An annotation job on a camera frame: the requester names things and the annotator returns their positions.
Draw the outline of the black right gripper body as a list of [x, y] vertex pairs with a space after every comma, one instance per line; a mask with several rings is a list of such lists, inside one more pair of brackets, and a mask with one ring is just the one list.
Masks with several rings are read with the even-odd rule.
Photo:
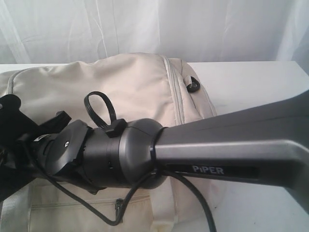
[[20, 111], [21, 100], [13, 94], [0, 98], [0, 199], [6, 200], [39, 176], [30, 164], [21, 139], [31, 142], [40, 135], [60, 133], [71, 121], [64, 111], [38, 125]]

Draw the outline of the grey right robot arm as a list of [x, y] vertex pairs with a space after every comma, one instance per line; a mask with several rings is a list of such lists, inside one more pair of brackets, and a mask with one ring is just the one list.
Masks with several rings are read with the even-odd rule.
[[164, 176], [280, 186], [309, 209], [309, 94], [163, 127], [152, 119], [112, 116], [93, 129], [64, 112], [37, 125], [12, 94], [0, 99], [0, 198], [36, 178], [91, 194], [105, 188], [159, 186]]

